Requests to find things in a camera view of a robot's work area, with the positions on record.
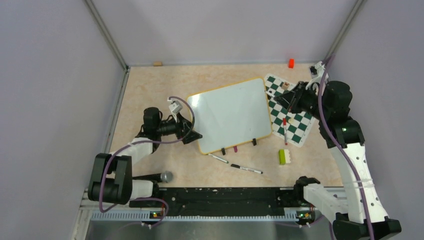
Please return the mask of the yellow framed whiteboard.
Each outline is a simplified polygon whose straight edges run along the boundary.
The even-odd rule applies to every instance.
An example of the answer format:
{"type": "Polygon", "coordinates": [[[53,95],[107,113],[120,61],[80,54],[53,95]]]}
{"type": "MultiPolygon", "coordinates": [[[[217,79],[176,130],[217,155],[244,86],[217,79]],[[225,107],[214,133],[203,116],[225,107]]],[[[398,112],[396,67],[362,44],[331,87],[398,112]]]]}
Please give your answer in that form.
{"type": "Polygon", "coordinates": [[[261,77],[192,94],[186,101],[194,112],[194,130],[202,135],[197,144],[203,155],[258,141],[273,132],[261,77]]]}

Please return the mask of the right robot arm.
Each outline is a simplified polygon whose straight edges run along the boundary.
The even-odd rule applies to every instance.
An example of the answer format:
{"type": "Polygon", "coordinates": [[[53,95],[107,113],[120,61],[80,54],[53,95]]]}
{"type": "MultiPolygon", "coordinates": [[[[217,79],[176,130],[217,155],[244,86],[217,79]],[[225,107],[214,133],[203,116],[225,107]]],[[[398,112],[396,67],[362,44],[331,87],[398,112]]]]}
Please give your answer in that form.
{"type": "Polygon", "coordinates": [[[301,81],[292,90],[271,97],[289,113],[304,112],[319,121],[320,135],[336,161],[347,202],[339,201],[310,177],[298,179],[293,200],[299,206],[317,207],[337,240],[387,240],[401,233],[402,226],[389,217],[375,189],[363,131],[350,116],[352,98],[350,86],[341,81],[301,81]]]}

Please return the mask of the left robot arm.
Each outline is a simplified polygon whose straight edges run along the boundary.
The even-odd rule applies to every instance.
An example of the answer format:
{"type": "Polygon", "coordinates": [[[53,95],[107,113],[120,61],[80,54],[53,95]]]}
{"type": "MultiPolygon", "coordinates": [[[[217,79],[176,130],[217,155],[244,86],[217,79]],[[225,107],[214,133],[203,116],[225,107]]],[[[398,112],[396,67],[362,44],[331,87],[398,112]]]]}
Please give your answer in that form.
{"type": "Polygon", "coordinates": [[[164,142],[163,136],[175,135],[176,142],[189,144],[201,139],[202,134],[193,130],[193,124],[180,113],[163,119],[156,107],[143,112],[143,124],[136,137],[113,153],[99,153],[95,156],[87,190],[91,201],[125,205],[133,199],[141,200],[149,207],[160,202],[160,193],[155,185],[160,174],[134,177],[133,165],[154,153],[164,142]]]}

